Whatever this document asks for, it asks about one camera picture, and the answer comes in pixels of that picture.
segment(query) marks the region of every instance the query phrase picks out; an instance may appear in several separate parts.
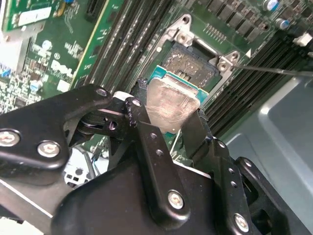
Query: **electronic component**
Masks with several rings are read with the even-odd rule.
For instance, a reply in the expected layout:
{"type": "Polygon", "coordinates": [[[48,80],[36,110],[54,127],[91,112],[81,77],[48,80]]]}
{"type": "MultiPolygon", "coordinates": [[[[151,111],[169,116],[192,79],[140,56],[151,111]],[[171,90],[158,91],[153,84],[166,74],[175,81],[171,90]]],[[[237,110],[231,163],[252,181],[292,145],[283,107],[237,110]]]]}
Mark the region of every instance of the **electronic component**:
{"type": "Polygon", "coordinates": [[[286,30],[289,27],[290,23],[287,20],[278,18],[275,22],[275,25],[277,28],[279,28],[281,30],[286,30]]]}
{"type": "Polygon", "coordinates": [[[278,0],[264,0],[263,9],[266,11],[275,11],[279,5],[278,0]]]}
{"type": "Polygon", "coordinates": [[[241,35],[245,35],[248,31],[252,30],[252,24],[249,21],[244,21],[242,25],[237,30],[241,35]]]}
{"type": "Polygon", "coordinates": [[[33,70],[35,68],[35,64],[36,64],[36,61],[35,60],[30,60],[30,63],[29,63],[29,68],[31,70],[33,70]]]}
{"type": "Polygon", "coordinates": [[[38,72],[32,72],[32,73],[30,74],[30,80],[31,80],[31,81],[32,81],[32,80],[38,81],[38,80],[40,80],[40,77],[41,77],[41,75],[40,75],[40,73],[38,73],[38,72]]]}
{"type": "Polygon", "coordinates": [[[17,108],[21,108],[21,107],[24,107],[26,105],[26,101],[22,100],[21,98],[19,97],[16,97],[15,98],[15,101],[14,101],[14,106],[17,107],[17,108]]]}
{"type": "Polygon", "coordinates": [[[261,31],[258,28],[254,28],[246,37],[248,41],[253,42],[259,35],[261,31]]]}
{"type": "Polygon", "coordinates": [[[43,87],[43,82],[40,80],[33,80],[30,82],[29,88],[32,92],[37,92],[43,87]]]}
{"type": "Polygon", "coordinates": [[[88,21],[96,21],[107,0],[88,0],[85,17],[88,21]]]}
{"type": "Polygon", "coordinates": [[[290,19],[290,18],[292,18],[293,15],[294,15],[293,10],[292,10],[290,7],[287,7],[287,8],[283,11],[283,13],[281,14],[281,17],[282,17],[283,19],[290,19]]]}
{"type": "Polygon", "coordinates": [[[11,69],[3,69],[3,70],[0,70],[0,76],[1,77],[8,77],[10,76],[11,74],[11,69]]]}
{"type": "Polygon", "coordinates": [[[221,13],[219,14],[219,17],[221,20],[226,22],[232,13],[233,13],[233,9],[229,5],[226,5],[224,9],[221,11],[221,13]]]}
{"type": "Polygon", "coordinates": [[[213,65],[178,44],[175,44],[169,51],[162,66],[181,78],[187,77],[190,83],[199,88],[205,87],[219,73],[213,65]]]}
{"type": "Polygon", "coordinates": [[[240,14],[236,13],[235,15],[232,16],[228,23],[232,28],[236,28],[242,19],[243,17],[240,14]]]}
{"type": "Polygon", "coordinates": [[[312,35],[305,32],[302,36],[295,38],[293,42],[301,47],[305,47],[311,40],[312,40],[312,35]]]}
{"type": "Polygon", "coordinates": [[[213,13],[218,13],[219,9],[221,8],[221,6],[223,5],[223,1],[222,0],[213,0],[209,6],[208,9],[213,12],[213,13]]]}
{"type": "Polygon", "coordinates": [[[208,93],[157,66],[148,80],[146,109],[152,125],[177,133],[208,93]]]}
{"type": "Polygon", "coordinates": [[[41,63],[36,61],[34,68],[37,70],[40,70],[40,67],[41,67],[41,63]]]}
{"type": "Polygon", "coordinates": [[[312,10],[309,7],[306,7],[301,13],[301,15],[305,18],[308,18],[311,14],[312,10]]]}
{"type": "Polygon", "coordinates": [[[249,11],[249,12],[246,14],[245,18],[246,18],[247,20],[250,20],[253,16],[254,16],[253,11],[249,11]]]}
{"type": "Polygon", "coordinates": [[[294,0],[292,3],[291,3],[291,7],[292,8],[295,8],[298,4],[300,3],[300,0],[294,0]]]}
{"type": "Polygon", "coordinates": [[[52,49],[52,42],[49,40],[44,40],[44,42],[42,44],[42,48],[44,50],[51,50],[52,49]]]}
{"type": "Polygon", "coordinates": [[[237,10],[238,12],[241,12],[241,11],[244,9],[244,7],[245,7],[245,5],[241,2],[241,3],[237,6],[236,10],[237,10]]]}
{"type": "Polygon", "coordinates": [[[46,66],[46,65],[41,64],[41,66],[40,66],[40,70],[41,70],[42,72],[45,72],[45,71],[47,70],[47,66],[46,66]]]}
{"type": "Polygon", "coordinates": [[[262,23],[262,20],[261,20],[261,19],[257,19],[257,20],[254,22],[254,25],[258,27],[261,23],[262,23]]]}

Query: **green circuit board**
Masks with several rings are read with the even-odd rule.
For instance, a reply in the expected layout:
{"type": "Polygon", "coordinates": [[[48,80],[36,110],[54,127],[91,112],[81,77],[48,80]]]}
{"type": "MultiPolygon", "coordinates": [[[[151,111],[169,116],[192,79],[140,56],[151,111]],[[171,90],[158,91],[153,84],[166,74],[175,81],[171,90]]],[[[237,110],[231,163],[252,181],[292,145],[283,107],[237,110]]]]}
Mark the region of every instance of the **green circuit board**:
{"type": "MultiPolygon", "coordinates": [[[[126,11],[133,3],[135,0],[104,1],[98,19],[91,22],[86,19],[86,10],[89,8],[89,1],[86,0],[67,4],[62,15],[58,17],[55,13],[63,5],[61,0],[8,1],[3,25],[6,30],[33,23],[19,24],[20,16],[24,12],[50,7],[51,11],[49,14],[48,11],[45,13],[47,17],[43,31],[30,39],[23,72],[11,72],[8,76],[0,78],[1,112],[9,112],[66,92],[83,82],[98,57],[102,56],[102,46],[110,40],[110,32],[121,27],[121,24],[116,24],[117,19],[123,18],[121,12],[126,11]],[[43,87],[37,92],[31,91],[29,87],[32,80],[40,80],[43,87]]],[[[191,16],[190,31],[220,54],[238,51],[240,64],[248,63],[263,45],[271,40],[279,30],[277,19],[288,20],[290,25],[301,24],[307,29],[313,29],[312,0],[282,0],[273,12],[266,11],[262,1],[253,0],[173,1],[145,50],[141,52],[140,60],[123,82],[122,90],[130,92],[137,79],[149,78],[158,65],[166,65],[173,55],[173,48],[187,53],[187,49],[181,49],[177,43],[169,41],[162,45],[161,51],[155,50],[165,30],[183,14],[191,16]]],[[[112,60],[118,59],[118,56],[117,51],[112,60]]],[[[117,86],[128,65],[124,63],[119,68],[112,87],[117,86]]],[[[203,68],[207,69],[208,66],[205,62],[203,68]]],[[[113,70],[114,66],[111,66],[108,71],[113,70]]],[[[209,70],[213,71],[212,78],[201,87],[206,92],[210,92],[221,79],[218,73],[214,73],[214,68],[209,70]]],[[[106,87],[107,83],[108,78],[104,77],[101,85],[106,87]]],[[[173,138],[167,139],[169,147],[173,138]]],[[[92,152],[101,140],[104,141],[102,137],[96,136],[85,144],[85,148],[92,152]]],[[[182,155],[183,153],[177,153],[175,158],[182,159],[182,155]]]]}
{"type": "Polygon", "coordinates": [[[61,0],[8,0],[3,17],[3,31],[10,31],[56,16],[61,0]]]}

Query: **silver screw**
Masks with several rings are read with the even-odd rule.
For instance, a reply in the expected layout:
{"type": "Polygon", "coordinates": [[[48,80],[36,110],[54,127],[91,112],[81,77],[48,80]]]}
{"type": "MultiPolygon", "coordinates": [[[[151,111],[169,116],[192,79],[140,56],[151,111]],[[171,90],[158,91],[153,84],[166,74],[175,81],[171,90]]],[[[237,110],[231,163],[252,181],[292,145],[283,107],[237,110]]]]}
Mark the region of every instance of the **silver screw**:
{"type": "Polygon", "coordinates": [[[136,105],[136,106],[141,106],[140,101],[137,100],[137,99],[133,99],[133,104],[136,105]]]}
{"type": "Polygon", "coordinates": [[[170,191],[168,193],[168,201],[172,207],[178,210],[181,209],[184,205],[183,198],[175,191],[170,191]]]}
{"type": "Polygon", "coordinates": [[[220,147],[225,148],[225,145],[223,144],[223,142],[221,141],[218,141],[218,142],[219,142],[220,147]]]}
{"type": "Polygon", "coordinates": [[[240,214],[235,214],[234,218],[238,228],[244,233],[247,233],[249,231],[249,225],[245,218],[243,218],[240,214]]]}
{"type": "Polygon", "coordinates": [[[99,94],[101,96],[107,96],[107,92],[103,89],[98,89],[96,92],[97,92],[97,94],[99,94]]]}
{"type": "Polygon", "coordinates": [[[60,148],[56,143],[46,141],[38,145],[37,151],[43,157],[53,158],[59,154],[60,148]]]}
{"type": "Polygon", "coordinates": [[[12,147],[20,141],[20,136],[14,131],[1,131],[0,132],[0,146],[12,147]]]}
{"type": "Polygon", "coordinates": [[[223,61],[223,62],[220,62],[220,63],[218,64],[218,68],[219,68],[219,70],[220,70],[221,72],[224,72],[224,71],[227,70],[227,66],[226,66],[226,64],[225,64],[224,61],[223,61]]]}
{"type": "Polygon", "coordinates": [[[245,162],[245,164],[246,164],[247,166],[252,167],[251,162],[249,162],[247,159],[244,159],[244,162],[245,162]]]}

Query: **metal rod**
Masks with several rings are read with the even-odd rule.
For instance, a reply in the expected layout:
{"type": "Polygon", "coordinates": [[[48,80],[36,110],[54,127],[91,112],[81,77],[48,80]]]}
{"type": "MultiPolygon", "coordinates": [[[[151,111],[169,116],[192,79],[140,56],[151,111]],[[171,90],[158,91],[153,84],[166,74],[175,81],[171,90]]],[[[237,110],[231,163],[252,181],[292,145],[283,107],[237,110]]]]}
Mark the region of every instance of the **metal rod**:
{"type": "Polygon", "coordinates": [[[172,152],[174,151],[174,147],[175,147],[175,145],[176,145],[176,143],[177,143],[177,141],[178,141],[178,138],[179,138],[179,136],[180,136],[180,132],[181,132],[181,129],[177,132],[177,135],[176,135],[176,138],[175,138],[174,143],[173,143],[173,145],[172,145],[170,154],[172,154],[172,152]]]}
{"type": "Polygon", "coordinates": [[[87,151],[84,150],[84,149],[83,149],[82,147],[80,147],[80,146],[76,146],[75,148],[76,148],[78,151],[80,151],[80,152],[84,155],[85,160],[86,160],[86,163],[87,163],[87,166],[88,166],[88,170],[89,170],[91,179],[96,178],[96,174],[95,174],[95,172],[94,172],[93,165],[92,165],[91,159],[90,159],[89,154],[87,153],[87,151]]]}
{"type": "Polygon", "coordinates": [[[273,69],[273,68],[260,68],[260,67],[254,67],[254,66],[241,66],[241,65],[233,65],[233,68],[313,78],[313,72],[311,71],[282,70],[282,69],[273,69]]]}

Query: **black ram slot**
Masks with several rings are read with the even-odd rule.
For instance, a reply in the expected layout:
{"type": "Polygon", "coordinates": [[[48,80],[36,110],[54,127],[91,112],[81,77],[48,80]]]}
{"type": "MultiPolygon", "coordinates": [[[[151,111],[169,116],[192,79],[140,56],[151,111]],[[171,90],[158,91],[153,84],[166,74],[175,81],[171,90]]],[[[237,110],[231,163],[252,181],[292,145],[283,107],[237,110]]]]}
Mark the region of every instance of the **black ram slot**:
{"type": "Polygon", "coordinates": [[[120,11],[118,12],[118,15],[116,16],[116,20],[114,21],[113,23],[113,26],[112,26],[112,29],[110,30],[109,32],[109,35],[108,35],[108,39],[104,42],[103,46],[101,47],[101,50],[99,51],[98,53],[98,58],[97,60],[95,61],[93,67],[92,67],[92,70],[90,72],[90,74],[87,76],[84,84],[89,84],[91,82],[91,79],[93,78],[93,75],[95,74],[95,72],[97,71],[97,69],[99,68],[99,63],[101,61],[101,57],[107,53],[107,50],[108,50],[108,45],[109,45],[109,42],[113,35],[116,33],[116,28],[117,26],[119,25],[119,22],[122,18],[122,16],[125,14],[125,12],[127,11],[128,9],[128,6],[129,4],[132,3],[132,0],[125,0],[124,3],[122,4],[122,7],[120,9],[120,11]]]}
{"type": "Polygon", "coordinates": [[[94,64],[91,73],[93,83],[101,85],[105,75],[107,74],[118,49],[120,48],[123,39],[125,38],[129,28],[131,27],[133,20],[138,13],[138,5],[136,1],[130,0],[128,5],[125,7],[123,17],[121,17],[117,24],[117,28],[111,29],[113,31],[112,37],[108,37],[103,53],[100,53],[96,63],[94,64]]]}
{"type": "Polygon", "coordinates": [[[85,12],[86,20],[90,22],[96,21],[106,1],[107,0],[89,0],[85,12]]]}
{"type": "Polygon", "coordinates": [[[129,64],[126,65],[126,69],[123,72],[123,76],[120,79],[119,84],[116,87],[116,90],[124,91],[126,89],[126,86],[129,83],[128,79],[131,77],[136,65],[138,64],[142,54],[144,53],[144,50],[147,48],[150,41],[153,39],[154,35],[157,32],[159,24],[164,19],[165,13],[168,11],[173,2],[174,2],[173,0],[162,0],[159,2],[159,6],[156,10],[156,13],[150,17],[152,21],[151,26],[149,27],[146,36],[140,41],[138,49],[135,51],[129,64]]]}
{"type": "MultiPolygon", "coordinates": [[[[267,51],[261,50],[257,57],[255,57],[250,63],[253,64],[254,66],[268,66],[267,62],[272,61],[275,59],[275,49],[279,50],[284,50],[284,47],[281,47],[282,42],[278,41],[276,42],[275,40],[271,40],[266,48],[268,49],[267,51]]],[[[218,98],[215,100],[215,102],[210,106],[210,113],[215,113],[217,112],[223,105],[224,103],[227,102],[227,99],[229,98],[230,95],[233,95],[235,98],[238,97],[238,94],[235,93],[236,89],[238,87],[242,87],[244,84],[246,84],[247,81],[251,80],[255,76],[256,72],[252,70],[242,70],[240,73],[241,79],[236,79],[236,83],[231,83],[223,92],[218,96],[218,98]]]]}
{"type": "Polygon", "coordinates": [[[158,0],[155,1],[143,1],[142,5],[139,7],[139,13],[136,16],[135,20],[138,22],[138,25],[131,29],[132,33],[130,37],[126,37],[122,43],[122,45],[126,44],[126,47],[120,48],[117,52],[118,54],[114,58],[114,62],[112,64],[113,71],[108,74],[107,83],[105,84],[105,88],[109,91],[113,89],[114,83],[118,78],[118,74],[124,66],[130,52],[134,48],[136,41],[138,40],[138,36],[140,36],[141,32],[146,28],[148,17],[153,10],[153,6],[156,5],[158,0]]]}
{"type": "Polygon", "coordinates": [[[253,103],[258,99],[260,96],[262,96],[263,93],[267,94],[267,91],[271,88],[273,88],[274,85],[279,83],[283,78],[286,78],[285,76],[278,76],[276,78],[273,78],[273,74],[268,74],[268,76],[264,77],[260,82],[260,84],[255,85],[254,87],[245,89],[245,93],[243,94],[243,97],[245,99],[239,99],[237,102],[234,102],[229,105],[228,107],[228,112],[224,113],[223,116],[223,121],[218,121],[215,120],[215,123],[212,125],[212,128],[214,130],[223,130],[225,123],[230,123],[232,122],[232,118],[234,115],[238,113],[238,111],[245,111],[248,112],[250,111],[253,103]]]}
{"type": "MultiPolygon", "coordinates": [[[[292,39],[279,32],[249,65],[298,69],[307,60],[306,53],[304,49],[294,47],[292,39]]],[[[274,73],[242,70],[206,110],[213,135],[221,137],[245,114],[256,110],[262,99],[288,78],[274,73]]]]}

